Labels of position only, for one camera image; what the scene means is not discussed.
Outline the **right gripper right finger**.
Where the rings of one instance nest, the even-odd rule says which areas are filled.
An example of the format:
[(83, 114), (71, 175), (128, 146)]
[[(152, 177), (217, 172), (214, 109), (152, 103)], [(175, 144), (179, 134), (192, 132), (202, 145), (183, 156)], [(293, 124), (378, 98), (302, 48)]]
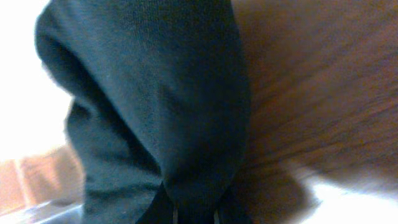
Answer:
[(216, 208), (216, 224), (253, 224), (231, 188), (221, 197)]

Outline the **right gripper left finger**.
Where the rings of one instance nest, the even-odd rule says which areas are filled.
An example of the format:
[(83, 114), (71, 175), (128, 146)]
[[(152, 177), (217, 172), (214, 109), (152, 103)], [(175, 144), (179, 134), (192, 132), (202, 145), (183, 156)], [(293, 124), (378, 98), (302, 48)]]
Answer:
[(167, 195), (163, 184), (136, 224), (174, 224), (174, 203)]

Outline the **green garment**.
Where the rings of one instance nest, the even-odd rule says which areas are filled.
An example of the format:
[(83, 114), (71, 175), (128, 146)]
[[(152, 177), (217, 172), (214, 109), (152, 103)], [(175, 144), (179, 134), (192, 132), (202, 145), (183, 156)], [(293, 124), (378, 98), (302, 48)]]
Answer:
[(161, 184), (174, 223), (216, 223), (250, 110), (230, 1), (50, 1), (35, 46), (73, 96), (83, 223), (136, 223)]

